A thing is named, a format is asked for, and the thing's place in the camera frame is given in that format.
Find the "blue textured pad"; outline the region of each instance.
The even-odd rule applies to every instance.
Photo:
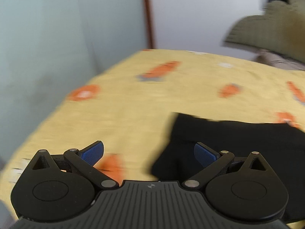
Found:
[[[103,154],[104,154],[104,145],[103,142],[99,142],[96,145],[92,146],[87,151],[83,152],[80,155],[80,158],[82,160],[85,160],[91,166],[93,166],[97,163],[98,160],[101,159]]]
[[[216,156],[199,144],[195,144],[194,155],[196,160],[203,166],[207,167],[217,160]]]

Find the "orange pattern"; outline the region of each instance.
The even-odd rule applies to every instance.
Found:
[[[68,95],[68,99],[72,101],[83,101],[93,98],[100,90],[100,87],[91,84],[75,89]]]
[[[173,71],[177,65],[180,64],[179,61],[170,61],[165,64],[159,65],[153,69],[151,69],[149,72],[143,74],[142,78],[156,78],[156,77],[162,77],[165,76],[170,71]]]
[[[120,158],[117,154],[109,154],[102,158],[101,163],[97,162],[94,167],[122,185],[123,168],[121,167],[120,162]]]
[[[298,89],[295,84],[291,81],[287,82],[287,85],[290,89],[290,91],[295,95],[295,97],[297,98],[298,101],[300,102],[305,102],[305,95],[303,94],[303,92]]]
[[[295,122],[295,117],[287,112],[277,113],[278,120],[276,123],[288,123],[292,127],[299,128],[300,125]]]
[[[220,90],[219,96],[221,98],[227,98],[229,96],[236,95],[239,92],[240,92],[239,86],[237,86],[236,84],[228,84]]]

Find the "folded black fabric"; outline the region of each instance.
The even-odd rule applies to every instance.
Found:
[[[305,219],[305,133],[288,124],[252,124],[209,121],[178,114],[169,144],[153,164],[159,180],[183,182],[203,167],[194,157],[194,145],[202,142],[215,151],[247,157],[259,151],[286,186],[289,201],[283,220]]]

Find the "ribbed gray panel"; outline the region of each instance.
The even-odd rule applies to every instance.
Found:
[[[199,192],[177,182],[125,181],[117,190],[101,192],[95,204],[63,222],[20,219],[13,229],[285,229],[280,221],[240,224],[221,217]]]

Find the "silver screw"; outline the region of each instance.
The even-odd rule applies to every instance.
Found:
[[[116,182],[113,181],[113,180],[104,180],[104,181],[101,182],[101,185],[104,188],[112,188],[116,185]]]
[[[184,185],[189,188],[196,188],[200,185],[200,183],[196,180],[187,180],[185,181]]]

